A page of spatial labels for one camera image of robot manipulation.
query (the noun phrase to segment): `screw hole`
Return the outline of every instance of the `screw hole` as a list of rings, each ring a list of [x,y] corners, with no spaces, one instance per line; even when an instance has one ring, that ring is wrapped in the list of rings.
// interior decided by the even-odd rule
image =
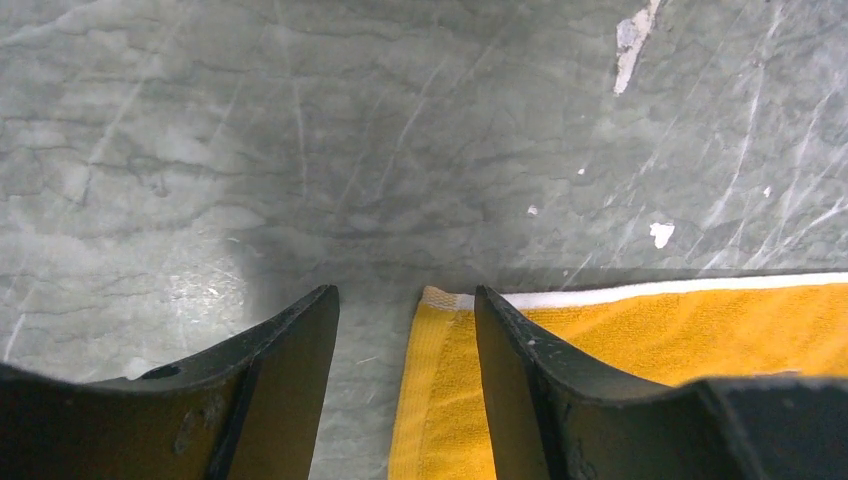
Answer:
[[[180,373],[180,367],[176,365],[163,365],[145,373],[140,378],[142,380],[159,380],[160,378],[173,377],[178,373]]]

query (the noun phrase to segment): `white cloth edge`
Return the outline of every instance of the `white cloth edge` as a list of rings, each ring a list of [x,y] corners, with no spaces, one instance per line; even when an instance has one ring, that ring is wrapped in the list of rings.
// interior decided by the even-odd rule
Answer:
[[[626,298],[664,293],[689,293],[704,290],[763,290],[848,283],[848,272],[768,275],[760,277],[698,278],[668,282],[637,283],[613,288],[573,292],[515,293],[504,298],[518,310],[539,308],[585,307],[617,302]],[[474,295],[457,295],[457,310],[474,310]]]

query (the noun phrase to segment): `white paint chip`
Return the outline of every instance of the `white paint chip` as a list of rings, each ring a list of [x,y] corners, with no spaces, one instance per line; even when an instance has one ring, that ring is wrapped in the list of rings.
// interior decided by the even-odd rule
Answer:
[[[618,23],[615,28],[615,39],[618,44],[616,54],[618,55],[618,75],[615,78],[613,93],[616,96],[624,93],[633,69],[636,68],[636,60],[639,52],[648,39],[648,34],[654,28],[657,18],[657,10],[660,8],[661,0],[649,0],[648,6],[636,12],[631,18],[626,18]]]
[[[657,248],[665,247],[672,233],[674,233],[674,225],[670,223],[651,224],[651,236],[654,237],[654,246]]]

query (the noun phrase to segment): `gray table surface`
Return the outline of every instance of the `gray table surface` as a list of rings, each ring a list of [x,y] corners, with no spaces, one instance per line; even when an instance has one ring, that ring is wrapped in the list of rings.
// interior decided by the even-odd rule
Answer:
[[[312,477],[385,478],[424,285],[848,266],[848,3],[667,0],[615,97],[644,6],[0,1],[3,359],[137,374],[334,283]]]

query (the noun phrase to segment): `folded cloth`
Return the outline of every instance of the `folded cloth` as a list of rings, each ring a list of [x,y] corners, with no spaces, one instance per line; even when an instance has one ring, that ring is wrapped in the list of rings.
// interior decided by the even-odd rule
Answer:
[[[710,375],[848,376],[848,273],[698,279],[505,297],[588,354],[666,385]],[[424,289],[389,480],[495,478],[474,298]]]

